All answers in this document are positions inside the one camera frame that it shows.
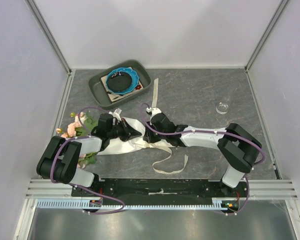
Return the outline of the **white wrapping paper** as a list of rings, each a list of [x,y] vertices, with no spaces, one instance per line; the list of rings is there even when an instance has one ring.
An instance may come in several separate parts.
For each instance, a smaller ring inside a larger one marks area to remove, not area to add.
[[[100,147],[100,151],[97,153],[98,156],[107,156],[107,155],[121,155],[121,154],[127,154],[132,153],[141,149],[144,149],[146,147],[146,142],[143,140],[143,136],[146,132],[146,127],[137,119],[129,118],[129,117],[122,117],[122,119],[126,119],[127,122],[136,130],[142,133],[142,136],[136,137],[129,141],[121,141],[119,138],[110,139],[103,141],[102,145]],[[99,118],[98,126],[96,127],[96,130],[93,131],[93,135],[96,137],[100,137],[100,120],[113,120],[113,125],[115,125],[118,122],[117,119],[114,117],[110,117],[109,114],[105,113],[102,114]]]

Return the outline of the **pink artificial flower bouquet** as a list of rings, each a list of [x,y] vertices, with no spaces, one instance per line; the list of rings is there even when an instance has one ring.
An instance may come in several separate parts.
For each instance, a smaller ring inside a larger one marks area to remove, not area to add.
[[[58,136],[62,138],[74,138],[80,136],[87,136],[94,127],[98,125],[98,121],[94,120],[89,113],[81,112],[80,117],[78,114],[72,112],[70,114],[74,121],[70,123],[66,130],[62,130],[61,128],[56,128],[56,133]],[[96,160],[97,152],[89,152],[82,154],[79,157],[77,167],[84,169],[87,165],[94,164]]]

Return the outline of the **cream printed ribbon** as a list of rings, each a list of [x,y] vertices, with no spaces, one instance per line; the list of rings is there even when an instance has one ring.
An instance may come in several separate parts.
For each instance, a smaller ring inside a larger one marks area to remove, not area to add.
[[[155,78],[153,81],[153,94],[152,94],[152,102],[151,105],[148,105],[147,103],[145,103],[146,107],[146,113],[152,115],[152,111],[157,107],[157,103],[158,103],[158,92],[159,92],[159,78]],[[179,170],[173,170],[173,171],[164,171],[164,170],[160,170],[156,168],[157,164],[161,164],[167,160],[169,160],[172,157],[172,150],[170,147],[165,146],[165,145],[161,145],[161,144],[157,144],[157,143],[149,143],[150,147],[154,147],[155,149],[159,149],[159,150],[163,150],[167,153],[169,153],[169,156],[159,160],[159,161],[155,161],[152,164],[152,169],[159,174],[163,174],[163,175],[173,175],[173,174],[179,174],[181,172],[184,171],[184,169],[187,166],[189,157],[185,154],[184,155],[184,160],[183,160],[183,167]]]

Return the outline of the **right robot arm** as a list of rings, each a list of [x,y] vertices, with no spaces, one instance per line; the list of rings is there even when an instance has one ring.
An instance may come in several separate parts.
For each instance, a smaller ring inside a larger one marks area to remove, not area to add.
[[[237,123],[226,128],[195,128],[186,124],[175,125],[160,112],[145,122],[144,139],[148,143],[165,140],[174,147],[203,147],[219,150],[228,162],[219,191],[232,196],[244,175],[250,173],[257,158],[265,159],[262,144]]]

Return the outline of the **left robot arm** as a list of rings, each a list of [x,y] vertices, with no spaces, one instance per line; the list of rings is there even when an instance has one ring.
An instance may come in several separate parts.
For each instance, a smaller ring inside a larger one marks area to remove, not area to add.
[[[117,118],[112,114],[100,115],[97,125],[88,136],[64,138],[54,136],[40,158],[36,172],[54,183],[82,186],[89,197],[96,196],[100,185],[94,181],[95,175],[77,169],[80,156],[103,152],[106,155],[121,154],[128,150],[134,140],[143,140],[145,127],[132,118]]]

